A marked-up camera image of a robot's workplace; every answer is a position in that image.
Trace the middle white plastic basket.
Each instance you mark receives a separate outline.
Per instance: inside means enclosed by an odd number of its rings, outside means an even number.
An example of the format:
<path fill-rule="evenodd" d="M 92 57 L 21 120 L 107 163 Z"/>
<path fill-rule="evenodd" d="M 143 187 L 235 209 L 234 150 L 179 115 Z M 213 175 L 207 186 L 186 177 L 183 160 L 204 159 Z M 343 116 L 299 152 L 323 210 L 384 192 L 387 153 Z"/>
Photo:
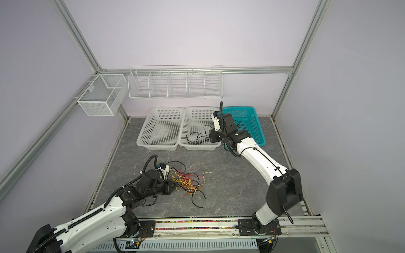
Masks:
<path fill-rule="evenodd" d="M 219 108 L 191 106 L 184 109 L 178 144 L 186 150 L 214 151 L 221 142 L 211 143 L 209 132 L 214 128 L 212 114 Z"/>

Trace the teal plastic basket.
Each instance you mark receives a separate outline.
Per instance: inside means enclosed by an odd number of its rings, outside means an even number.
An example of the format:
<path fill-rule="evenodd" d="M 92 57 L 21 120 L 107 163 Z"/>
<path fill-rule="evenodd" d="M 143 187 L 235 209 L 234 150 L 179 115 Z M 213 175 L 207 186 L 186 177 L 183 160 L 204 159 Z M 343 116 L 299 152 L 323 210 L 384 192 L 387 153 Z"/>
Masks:
<path fill-rule="evenodd" d="M 251 106 L 227 106 L 223 108 L 224 113 L 230 113 L 238 129 L 246 130 L 259 146 L 266 144 L 256 110 Z"/>

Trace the white plastic basket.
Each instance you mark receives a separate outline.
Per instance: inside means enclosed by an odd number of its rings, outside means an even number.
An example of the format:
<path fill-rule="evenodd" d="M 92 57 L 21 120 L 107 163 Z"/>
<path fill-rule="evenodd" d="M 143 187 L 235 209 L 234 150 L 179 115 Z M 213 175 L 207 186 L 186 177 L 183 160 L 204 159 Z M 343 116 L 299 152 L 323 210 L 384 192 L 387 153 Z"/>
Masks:
<path fill-rule="evenodd" d="M 214 128 L 212 114 L 219 108 L 191 106 L 184 109 L 178 144 L 186 150 L 214 151 L 221 142 L 211 143 L 209 132 Z"/>
<path fill-rule="evenodd" d="M 141 128 L 137 145 L 148 150 L 175 151 L 183 118 L 183 108 L 152 108 Z"/>

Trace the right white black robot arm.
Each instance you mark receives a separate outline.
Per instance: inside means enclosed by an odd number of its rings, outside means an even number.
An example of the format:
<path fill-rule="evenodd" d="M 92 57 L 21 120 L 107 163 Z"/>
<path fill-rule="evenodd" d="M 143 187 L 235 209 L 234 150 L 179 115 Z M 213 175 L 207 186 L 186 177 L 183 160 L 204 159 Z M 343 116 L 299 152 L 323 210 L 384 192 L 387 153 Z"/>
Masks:
<path fill-rule="evenodd" d="M 220 141 L 234 157 L 244 157 L 269 186 L 265 204 L 252 216 L 252 225 L 242 229 L 263 235 L 270 229 L 271 222 L 283 214 L 293 223 L 288 211 L 304 199 L 300 173 L 278 163 L 246 130 L 240 130 L 233 116 L 223 112 L 223 102 L 212 114 L 212 120 L 214 128 L 210 130 L 210 142 Z"/>

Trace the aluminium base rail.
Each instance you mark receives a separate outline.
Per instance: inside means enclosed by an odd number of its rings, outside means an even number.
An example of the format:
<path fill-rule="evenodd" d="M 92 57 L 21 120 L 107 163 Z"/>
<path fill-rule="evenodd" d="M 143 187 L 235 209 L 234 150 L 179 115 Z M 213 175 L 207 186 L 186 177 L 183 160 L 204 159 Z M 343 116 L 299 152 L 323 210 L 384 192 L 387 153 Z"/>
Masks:
<path fill-rule="evenodd" d="M 281 216 L 259 228 L 250 217 L 141 219 L 130 236 L 141 239 L 220 239 L 267 237 L 329 237 L 320 216 Z"/>

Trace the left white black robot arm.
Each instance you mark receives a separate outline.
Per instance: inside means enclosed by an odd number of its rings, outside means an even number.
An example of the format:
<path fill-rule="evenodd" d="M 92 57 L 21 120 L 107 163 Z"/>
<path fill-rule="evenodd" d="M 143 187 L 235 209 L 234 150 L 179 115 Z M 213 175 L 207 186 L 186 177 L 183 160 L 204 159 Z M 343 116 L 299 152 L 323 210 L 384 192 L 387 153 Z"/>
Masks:
<path fill-rule="evenodd" d="M 177 184 L 168 178 L 169 171 L 169 165 L 158 163 L 157 155 L 151 156 L 140 176 L 116 189 L 96 209 L 56 227 L 40 228 L 27 252 L 86 253 L 108 240 L 137 235 L 141 224 L 133 210 L 149 198 L 176 190 Z"/>

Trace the aluminium frame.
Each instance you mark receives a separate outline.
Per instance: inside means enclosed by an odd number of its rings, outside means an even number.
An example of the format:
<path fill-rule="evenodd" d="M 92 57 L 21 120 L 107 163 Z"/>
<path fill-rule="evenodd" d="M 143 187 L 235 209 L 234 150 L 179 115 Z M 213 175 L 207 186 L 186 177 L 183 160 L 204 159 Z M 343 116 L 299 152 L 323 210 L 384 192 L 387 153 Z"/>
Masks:
<path fill-rule="evenodd" d="M 7 195 L 12 191 L 18 181 L 27 172 L 33 162 L 38 158 L 44 148 L 55 137 L 63 125 L 69 120 L 73 112 L 78 108 L 78 100 L 85 93 L 86 88 L 90 83 L 102 74 L 128 74 L 129 70 L 104 70 L 97 63 L 94 54 L 81 34 L 76 22 L 74 21 L 70 11 L 64 1 L 51 1 L 51 6 L 57 13 L 61 22 L 66 27 L 67 31 L 72 35 L 77 46 L 84 54 L 84 57 L 90 63 L 95 73 L 86 81 L 75 98 L 65 106 L 63 110 L 50 122 L 41 134 L 25 149 L 16 162 L 10 169 L 1 177 L 1 200 L 4 201 Z M 185 65 L 182 68 L 174 68 L 173 66 L 165 68 L 165 71 L 170 74 L 192 73 L 201 74 L 203 72 L 222 71 L 223 74 L 288 74 L 293 75 L 298 71 L 304 55 L 307 53 L 310 44 L 312 43 L 316 32 L 330 6 L 330 1 L 319 1 L 315 13 L 310 23 L 310 27 L 305 35 L 304 41 L 298 52 L 297 58 L 292 66 L 255 66 L 255 67 L 221 67 L 219 65 Z"/>

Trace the left white plastic basket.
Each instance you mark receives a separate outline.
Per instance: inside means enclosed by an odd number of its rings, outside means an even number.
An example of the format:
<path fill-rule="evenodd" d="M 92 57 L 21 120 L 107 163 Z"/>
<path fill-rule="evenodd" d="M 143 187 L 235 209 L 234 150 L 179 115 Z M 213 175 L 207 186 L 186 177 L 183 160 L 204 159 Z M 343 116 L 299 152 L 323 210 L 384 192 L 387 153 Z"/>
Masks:
<path fill-rule="evenodd" d="M 175 151 L 183 118 L 183 108 L 152 108 L 141 128 L 137 145 L 148 150 Z"/>

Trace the white mesh wall box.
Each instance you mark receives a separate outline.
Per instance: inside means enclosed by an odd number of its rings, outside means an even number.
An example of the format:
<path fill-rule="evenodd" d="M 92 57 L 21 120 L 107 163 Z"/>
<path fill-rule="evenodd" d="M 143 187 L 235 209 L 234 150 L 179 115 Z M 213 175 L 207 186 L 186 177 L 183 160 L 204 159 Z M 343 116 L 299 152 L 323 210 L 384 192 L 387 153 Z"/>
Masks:
<path fill-rule="evenodd" d="M 88 116 L 113 117 L 127 93 L 123 74 L 98 74 L 78 98 L 78 104 Z"/>

